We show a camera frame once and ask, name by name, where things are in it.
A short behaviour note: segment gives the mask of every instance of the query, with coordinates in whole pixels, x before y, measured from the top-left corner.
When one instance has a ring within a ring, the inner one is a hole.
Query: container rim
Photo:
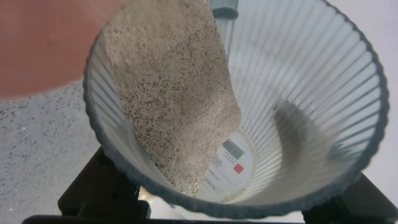
[[[380,79],[379,87],[381,89],[381,107],[379,110],[379,119],[376,123],[376,130],[372,138],[369,140],[369,143],[361,157],[352,165],[348,172],[337,178],[335,183],[327,185],[303,197],[299,197],[294,200],[278,203],[275,205],[234,205],[220,204],[192,198],[168,187],[160,185],[151,178],[148,178],[148,176],[144,175],[141,171],[139,171],[132,164],[130,164],[117,150],[112,141],[110,141],[109,137],[107,137],[103,128],[98,122],[98,115],[93,107],[93,99],[89,94],[89,89],[91,87],[88,79],[90,76],[92,63],[91,56],[93,55],[95,46],[102,36],[101,31],[96,36],[94,44],[91,46],[88,58],[86,60],[86,67],[84,69],[83,79],[83,99],[86,103],[86,112],[90,120],[90,125],[96,134],[97,140],[103,146],[105,154],[115,163],[115,166],[129,178],[130,181],[137,185],[142,185],[151,194],[163,198],[168,203],[182,206],[189,211],[201,212],[216,218],[244,219],[264,218],[271,215],[280,216],[297,210],[308,210],[315,205],[324,203],[332,197],[341,194],[348,186],[350,186],[353,182],[357,180],[357,178],[361,174],[361,171],[368,166],[372,156],[375,155],[378,150],[379,144],[384,137],[384,130],[387,125],[387,114],[389,111],[389,92],[387,89],[387,79],[384,75],[383,67],[380,64],[379,57],[377,53],[375,53],[371,43],[358,29],[357,25],[354,22],[350,21],[345,14],[343,14],[335,6],[332,6],[326,0],[321,1],[323,1],[327,7],[335,10],[337,14],[341,14],[345,22],[348,22],[353,26],[353,30],[359,34],[361,40],[366,44],[367,51],[370,52],[373,57],[372,62],[376,65],[376,73]]]

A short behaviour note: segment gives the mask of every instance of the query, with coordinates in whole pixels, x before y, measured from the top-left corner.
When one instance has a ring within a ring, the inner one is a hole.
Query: gray concrete floor
[[[81,81],[0,103],[0,223],[58,214],[57,200],[100,146]]]

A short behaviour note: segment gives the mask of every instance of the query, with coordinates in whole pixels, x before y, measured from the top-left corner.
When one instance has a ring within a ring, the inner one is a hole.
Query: white sticker
[[[244,192],[255,170],[256,158],[249,138],[236,131],[217,150],[198,191],[198,198],[228,203]]]

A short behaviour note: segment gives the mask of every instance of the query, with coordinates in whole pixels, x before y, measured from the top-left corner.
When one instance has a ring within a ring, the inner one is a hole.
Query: barcode
[[[238,160],[240,157],[243,156],[244,151],[235,145],[230,139],[223,143],[223,147],[236,159]]]

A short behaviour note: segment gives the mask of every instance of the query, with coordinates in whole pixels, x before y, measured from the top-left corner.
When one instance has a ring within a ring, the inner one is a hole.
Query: ribbed plastic container
[[[90,123],[118,169],[168,203],[228,218],[308,209],[344,191],[377,151],[388,111],[382,66],[326,1],[245,0],[237,10],[218,25],[241,128],[209,161],[199,198],[176,191],[135,138],[102,34],[85,70]]]

